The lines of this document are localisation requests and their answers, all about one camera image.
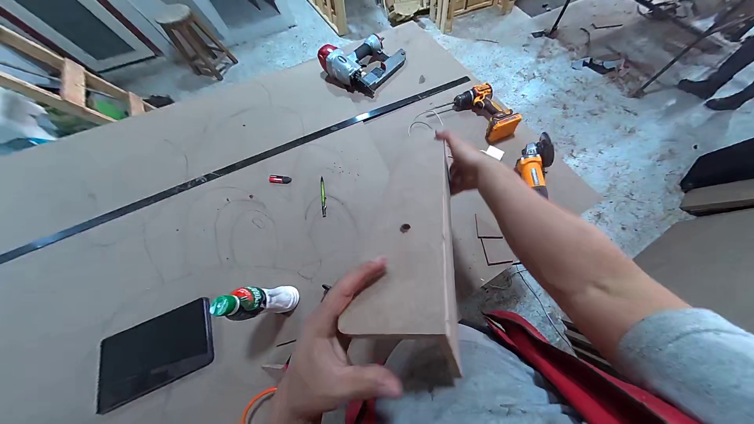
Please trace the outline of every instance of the red nail gun cap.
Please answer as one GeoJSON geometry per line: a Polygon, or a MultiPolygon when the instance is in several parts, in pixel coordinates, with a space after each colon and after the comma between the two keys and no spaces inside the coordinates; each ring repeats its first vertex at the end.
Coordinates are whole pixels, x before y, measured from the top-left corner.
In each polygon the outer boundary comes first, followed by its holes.
{"type": "Polygon", "coordinates": [[[337,47],[335,47],[334,45],[324,45],[320,47],[320,50],[317,52],[317,59],[320,60],[320,65],[325,71],[327,71],[327,63],[325,62],[325,60],[330,53],[335,51],[336,48],[337,47]]]}

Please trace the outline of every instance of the green bottle cap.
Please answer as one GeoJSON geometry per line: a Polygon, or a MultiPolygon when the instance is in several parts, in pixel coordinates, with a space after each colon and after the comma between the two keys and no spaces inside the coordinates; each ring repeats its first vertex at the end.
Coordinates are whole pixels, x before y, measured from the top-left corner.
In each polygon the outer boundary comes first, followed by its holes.
{"type": "Polygon", "coordinates": [[[216,317],[230,315],[238,310],[241,301],[236,296],[224,294],[210,304],[210,314],[216,317]]]}

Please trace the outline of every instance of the steel straightedge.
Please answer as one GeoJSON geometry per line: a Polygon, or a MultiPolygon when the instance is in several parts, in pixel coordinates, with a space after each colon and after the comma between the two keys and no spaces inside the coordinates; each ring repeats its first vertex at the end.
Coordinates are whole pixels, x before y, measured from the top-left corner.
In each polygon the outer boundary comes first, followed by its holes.
{"type": "Polygon", "coordinates": [[[92,229],[96,226],[102,225],[116,218],[120,218],[126,214],[130,214],[131,212],[135,212],[143,207],[147,207],[150,204],[154,204],[161,200],[165,200],[166,198],[169,198],[171,196],[175,196],[178,193],[184,192],[188,189],[193,189],[194,187],[201,186],[204,183],[208,183],[224,175],[232,174],[235,171],[244,169],[245,167],[253,165],[256,162],[263,161],[275,155],[279,155],[283,152],[287,152],[288,150],[291,150],[294,147],[298,147],[303,144],[309,143],[310,141],[314,141],[320,137],[324,137],[327,134],[331,134],[338,130],[342,130],[343,128],[350,127],[353,124],[358,124],[359,122],[371,121],[372,119],[379,118],[380,116],[386,113],[393,112],[394,110],[400,109],[404,106],[408,106],[411,103],[418,102],[419,100],[426,99],[427,97],[433,96],[438,93],[442,93],[445,90],[449,90],[450,88],[457,87],[461,84],[465,84],[470,81],[471,79],[465,76],[463,78],[459,78],[454,81],[447,82],[443,85],[440,85],[435,88],[431,88],[427,91],[423,91],[411,97],[407,97],[405,99],[398,100],[397,102],[390,103],[389,105],[385,105],[377,109],[370,110],[369,112],[356,115],[353,118],[346,119],[345,121],[341,121],[327,128],[322,128],[321,130],[315,131],[311,134],[307,134],[303,137],[289,141],[288,143],[281,144],[277,147],[273,147],[272,149],[266,150],[262,153],[259,153],[258,155],[241,159],[240,161],[235,162],[234,164],[230,164],[226,167],[221,167],[217,171],[213,171],[208,174],[202,175],[201,177],[194,178],[193,180],[186,181],[183,184],[170,187],[169,189],[165,189],[149,197],[145,197],[141,200],[137,200],[134,203],[127,204],[123,207],[119,207],[118,209],[111,210],[110,212],[106,214],[102,214],[88,221],[84,221],[83,223],[80,223],[78,225],[72,226],[62,231],[58,231],[55,234],[49,235],[47,237],[37,238],[36,240],[31,241],[23,246],[16,247],[13,250],[9,250],[3,254],[0,254],[0,264],[6,263],[10,260],[14,260],[18,257],[21,257],[27,253],[31,253],[35,250],[42,249],[43,247],[49,246],[50,244],[61,241],[64,238],[68,238],[72,235],[77,235],[80,232],[84,232],[88,229],[92,229]]]}

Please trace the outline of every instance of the black tablet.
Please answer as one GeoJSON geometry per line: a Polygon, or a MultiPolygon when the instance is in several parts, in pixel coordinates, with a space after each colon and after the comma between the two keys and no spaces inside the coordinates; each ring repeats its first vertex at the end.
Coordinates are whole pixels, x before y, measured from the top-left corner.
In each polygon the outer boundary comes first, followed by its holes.
{"type": "Polygon", "coordinates": [[[97,413],[108,413],[214,359],[210,300],[196,299],[100,343],[97,413]]]}

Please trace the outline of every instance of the gray sleeve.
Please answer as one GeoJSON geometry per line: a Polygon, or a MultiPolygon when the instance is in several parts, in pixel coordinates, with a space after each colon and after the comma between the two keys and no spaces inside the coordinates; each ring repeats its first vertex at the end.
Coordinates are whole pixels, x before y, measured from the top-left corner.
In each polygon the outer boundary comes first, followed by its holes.
{"type": "Polygon", "coordinates": [[[754,422],[754,336],[706,309],[661,312],[618,344],[616,368],[702,422],[754,422]]]}

